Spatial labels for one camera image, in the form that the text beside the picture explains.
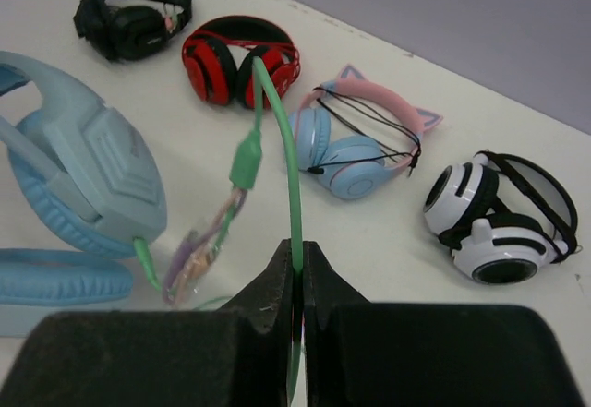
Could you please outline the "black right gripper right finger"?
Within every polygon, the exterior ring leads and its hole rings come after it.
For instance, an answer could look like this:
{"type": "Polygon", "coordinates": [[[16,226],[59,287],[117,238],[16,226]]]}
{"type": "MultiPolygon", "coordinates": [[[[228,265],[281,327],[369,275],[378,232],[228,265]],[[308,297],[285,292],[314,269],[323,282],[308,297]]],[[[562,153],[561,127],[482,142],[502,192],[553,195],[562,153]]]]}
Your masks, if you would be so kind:
{"type": "Polygon", "coordinates": [[[518,305],[369,301],[304,245],[311,406],[580,406],[549,326],[518,305]]]}

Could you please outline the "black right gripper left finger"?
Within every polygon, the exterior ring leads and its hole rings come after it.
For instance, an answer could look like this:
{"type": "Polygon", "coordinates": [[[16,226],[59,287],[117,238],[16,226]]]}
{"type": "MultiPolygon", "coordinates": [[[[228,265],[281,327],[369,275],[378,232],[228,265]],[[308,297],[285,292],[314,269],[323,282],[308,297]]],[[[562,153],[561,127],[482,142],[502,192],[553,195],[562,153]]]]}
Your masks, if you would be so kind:
{"type": "Polygon", "coordinates": [[[292,252],[213,311],[62,312],[25,340],[5,406],[287,406],[292,252]]]}

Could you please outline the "light blue headphones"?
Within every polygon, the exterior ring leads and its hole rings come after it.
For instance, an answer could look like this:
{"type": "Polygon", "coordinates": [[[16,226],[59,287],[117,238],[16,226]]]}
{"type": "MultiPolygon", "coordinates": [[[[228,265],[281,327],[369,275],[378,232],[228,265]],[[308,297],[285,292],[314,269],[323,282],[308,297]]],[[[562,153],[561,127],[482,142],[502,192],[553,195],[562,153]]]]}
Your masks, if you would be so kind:
{"type": "Polygon", "coordinates": [[[139,131],[85,83],[42,61],[1,54],[1,91],[33,84],[42,106],[1,139],[18,187],[66,248],[1,252],[1,333],[27,336],[63,310],[113,310],[131,295],[125,262],[140,260],[165,230],[167,204],[157,164],[139,131]]]}

